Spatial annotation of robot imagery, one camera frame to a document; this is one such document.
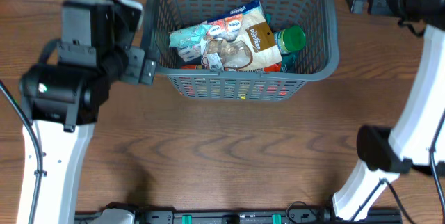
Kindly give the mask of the orange spaghetti pack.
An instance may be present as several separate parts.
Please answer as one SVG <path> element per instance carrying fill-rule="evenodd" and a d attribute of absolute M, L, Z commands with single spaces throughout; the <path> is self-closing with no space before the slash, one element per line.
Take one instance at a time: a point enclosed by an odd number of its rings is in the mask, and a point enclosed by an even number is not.
<path fill-rule="evenodd" d="M 269 72 L 280 72 L 280 69 L 282 67 L 282 63 L 276 63 L 274 65 L 265 67 L 265 68 L 259 68 L 259 69 L 255 69 L 255 70 L 250 70 L 250 72 L 265 72 L 265 73 L 269 73 Z M 183 70 L 209 70 L 209 67 L 205 66 L 205 65 L 184 65 L 181 67 L 181 69 Z M 225 67 L 224 71 L 227 72 L 238 72 L 237 69 L 234 68 L 228 68 Z"/>

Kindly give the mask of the green lidded jar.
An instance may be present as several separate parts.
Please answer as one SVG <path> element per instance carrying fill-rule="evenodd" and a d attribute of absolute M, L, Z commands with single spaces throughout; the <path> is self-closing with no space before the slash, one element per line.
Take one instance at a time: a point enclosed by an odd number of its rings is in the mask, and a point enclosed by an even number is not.
<path fill-rule="evenodd" d="M 305 32 L 299 26 L 292 26 L 274 32 L 275 43 L 281 55 L 291 54 L 304 49 L 306 44 Z"/>

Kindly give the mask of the small teal packet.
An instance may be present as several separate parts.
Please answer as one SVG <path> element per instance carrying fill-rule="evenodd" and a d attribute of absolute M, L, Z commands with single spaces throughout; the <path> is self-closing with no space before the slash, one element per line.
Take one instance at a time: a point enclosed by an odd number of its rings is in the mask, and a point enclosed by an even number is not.
<path fill-rule="evenodd" d="M 188 28 L 179 29 L 170 33 L 169 47 L 189 47 L 200 43 L 201 39 L 208 33 L 212 25 L 198 24 Z"/>

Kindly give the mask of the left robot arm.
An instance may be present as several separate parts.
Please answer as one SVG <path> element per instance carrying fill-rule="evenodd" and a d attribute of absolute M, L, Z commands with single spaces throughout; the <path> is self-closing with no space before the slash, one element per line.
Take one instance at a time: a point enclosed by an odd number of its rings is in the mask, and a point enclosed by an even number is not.
<path fill-rule="evenodd" d="M 66 0 L 62 36 L 21 78 L 25 162 L 18 223 L 73 223 L 100 106 L 116 81 L 151 85 L 157 62 L 132 45 L 143 5 Z"/>

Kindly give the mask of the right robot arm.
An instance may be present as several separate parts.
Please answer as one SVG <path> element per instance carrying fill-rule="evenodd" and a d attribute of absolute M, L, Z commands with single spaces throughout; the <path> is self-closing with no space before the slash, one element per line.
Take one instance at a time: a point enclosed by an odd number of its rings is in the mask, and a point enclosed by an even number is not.
<path fill-rule="evenodd" d="M 345 0 L 352 13 L 398 19 L 423 50 L 407 104 L 394 127 L 364 125 L 357 134 L 359 160 L 332 196 L 332 221 L 360 222 L 385 188 L 411 170 L 431 176 L 444 201 L 444 0 Z"/>

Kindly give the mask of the beige snack pouch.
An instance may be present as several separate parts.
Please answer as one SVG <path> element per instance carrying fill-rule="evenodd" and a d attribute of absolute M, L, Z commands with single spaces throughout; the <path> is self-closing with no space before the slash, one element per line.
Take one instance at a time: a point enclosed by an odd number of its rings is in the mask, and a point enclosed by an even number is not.
<path fill-rule="evenodd" d="M 261 6 L 242 13 L 243 20 L 236 38 L 208 41 L 202 64 L 210 70 L 256 72 L 282 61 Z"/>

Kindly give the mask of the green coffee bag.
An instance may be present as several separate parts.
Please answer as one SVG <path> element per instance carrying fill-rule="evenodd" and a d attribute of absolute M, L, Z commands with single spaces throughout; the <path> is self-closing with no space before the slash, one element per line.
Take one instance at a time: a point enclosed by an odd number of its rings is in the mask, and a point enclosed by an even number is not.
<path fill-rule="evenodd" d="M 297 53 L 291 53 L 291 54 L 284 55 L 282 57 L 280 72 L 283 72 L 283 73 L 295 72 L 296 59 L 297 59 Z"/>

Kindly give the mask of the Kleenex tissue pack strip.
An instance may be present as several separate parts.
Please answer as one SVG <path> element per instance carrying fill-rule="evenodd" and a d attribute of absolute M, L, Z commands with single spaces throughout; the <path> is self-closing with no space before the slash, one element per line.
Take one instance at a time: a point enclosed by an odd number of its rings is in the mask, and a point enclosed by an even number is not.
<path fill-rule="evenodd" d="M 261 2 L 259 0 L 251 1 L 223 15 L 202 22 L 201 24 L 212 25 L 212 27 L 201 39 L 200 43 L 189 47 L 174 48 L 177 49 L 179 57 L 185 62 L 200 58 L 204 53 L 208 41 L 212 39 L 222 39 L 228 42 L 235 40 L 241 29 L 244 16 L 253 10 L 258 10 L 261 15 L 264 16 Z"/>

